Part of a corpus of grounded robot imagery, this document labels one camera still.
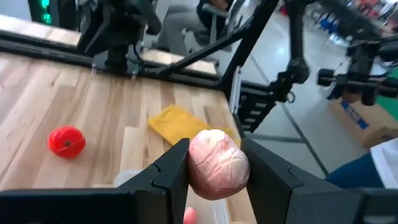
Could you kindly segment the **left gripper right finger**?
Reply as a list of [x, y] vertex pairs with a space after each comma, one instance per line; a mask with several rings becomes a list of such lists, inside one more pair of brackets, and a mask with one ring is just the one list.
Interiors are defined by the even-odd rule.
[[242, 140], [250, 164], [246, 186], [258, 223], [397, 223], [397, 191], [339, 188], [291, 164], [252, 139]]

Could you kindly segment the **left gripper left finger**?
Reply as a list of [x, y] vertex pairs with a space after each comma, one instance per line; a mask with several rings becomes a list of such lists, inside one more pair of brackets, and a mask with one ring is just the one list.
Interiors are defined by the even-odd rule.
[[1, 223], [182, 223], [189, 144], [181, 139], [116, 188], [2, 191]]

